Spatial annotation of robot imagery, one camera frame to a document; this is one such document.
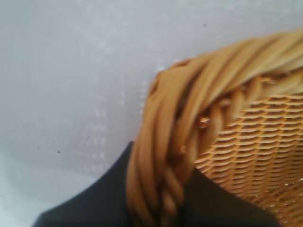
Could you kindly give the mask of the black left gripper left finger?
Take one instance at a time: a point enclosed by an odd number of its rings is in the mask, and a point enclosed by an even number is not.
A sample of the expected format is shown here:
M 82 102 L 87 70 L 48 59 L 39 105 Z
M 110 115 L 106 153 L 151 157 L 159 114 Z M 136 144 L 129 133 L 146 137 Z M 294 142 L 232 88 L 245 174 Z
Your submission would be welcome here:
M 129 227 L 126 205 L 126 169 L 133 142 L 90 187 L 64 203 L 41 213 L 35 227 Z

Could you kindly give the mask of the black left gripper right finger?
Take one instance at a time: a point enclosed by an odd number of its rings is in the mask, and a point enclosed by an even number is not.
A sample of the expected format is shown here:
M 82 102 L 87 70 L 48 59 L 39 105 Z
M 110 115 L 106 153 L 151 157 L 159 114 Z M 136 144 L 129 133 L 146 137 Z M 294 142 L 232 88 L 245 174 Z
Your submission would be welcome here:
M 227 192 L 194 170 L 185 184 L 183 227 L 277 227 L 273 214 Z

